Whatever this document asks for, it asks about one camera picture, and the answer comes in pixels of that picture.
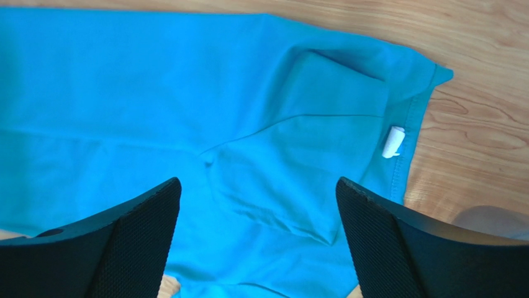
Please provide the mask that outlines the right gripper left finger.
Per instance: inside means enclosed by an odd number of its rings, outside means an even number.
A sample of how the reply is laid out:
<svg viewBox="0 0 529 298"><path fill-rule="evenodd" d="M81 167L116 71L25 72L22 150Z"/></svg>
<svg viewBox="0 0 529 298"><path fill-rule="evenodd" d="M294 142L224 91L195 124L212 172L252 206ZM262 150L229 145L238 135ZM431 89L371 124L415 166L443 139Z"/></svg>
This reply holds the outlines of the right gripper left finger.
<svg viewBox="0 0 529 298"><path fill-rule="evenodd" d="M36 237L1 241L2 297L156 297L179 214L181 183Z"/></svg>

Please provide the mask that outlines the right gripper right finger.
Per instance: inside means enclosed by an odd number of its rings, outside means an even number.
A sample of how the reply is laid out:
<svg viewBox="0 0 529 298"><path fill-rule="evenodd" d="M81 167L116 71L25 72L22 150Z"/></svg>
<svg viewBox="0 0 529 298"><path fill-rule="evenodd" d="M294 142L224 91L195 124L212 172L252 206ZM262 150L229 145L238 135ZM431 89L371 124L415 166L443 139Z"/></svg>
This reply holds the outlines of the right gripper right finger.
<svg viewBox="0 0 529 298"><path fill-rule="evenodd" d="M527 297L528 241L457 227L347 179L336 199L363 297Z"/></svg>

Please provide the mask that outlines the teal blue t-shirt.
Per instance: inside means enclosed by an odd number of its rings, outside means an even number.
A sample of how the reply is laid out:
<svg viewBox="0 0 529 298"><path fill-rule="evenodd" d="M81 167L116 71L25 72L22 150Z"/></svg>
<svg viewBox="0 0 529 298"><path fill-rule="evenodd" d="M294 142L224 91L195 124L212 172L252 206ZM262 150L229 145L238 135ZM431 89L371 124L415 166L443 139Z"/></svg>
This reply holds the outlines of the teal blue t-shirt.
<svg viewBox="0 0 529 298"><path fill-rule="evenodd" d="M453 72L267 14L1 9L1 228L34 236L177 177L180 297L346 297L344 176L402 204ZM405 130L400 155L382 149Z"/></svg>

